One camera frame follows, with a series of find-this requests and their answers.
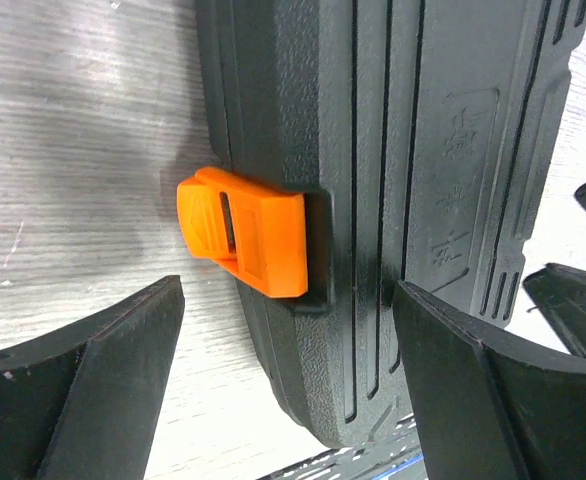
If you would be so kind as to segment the black plastic tool case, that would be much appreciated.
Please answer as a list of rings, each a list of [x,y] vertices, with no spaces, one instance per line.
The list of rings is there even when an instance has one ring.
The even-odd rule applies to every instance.
[[[319,442],[411,411],[398,282],[509,322],[586,1],[199,1],[210,145],[189,252],[236,280],[280,407]]]

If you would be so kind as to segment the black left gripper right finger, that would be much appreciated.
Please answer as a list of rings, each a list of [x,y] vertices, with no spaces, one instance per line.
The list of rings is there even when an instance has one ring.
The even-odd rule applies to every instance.
[[[393,318],[431,479],[586,479],[586,359],[397,284]]]

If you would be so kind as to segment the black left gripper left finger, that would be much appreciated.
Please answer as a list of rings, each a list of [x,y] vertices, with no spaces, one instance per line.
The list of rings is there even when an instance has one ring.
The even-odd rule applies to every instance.
[[[166,276],[0,350],[0,479],[143,478],[184,307]]]

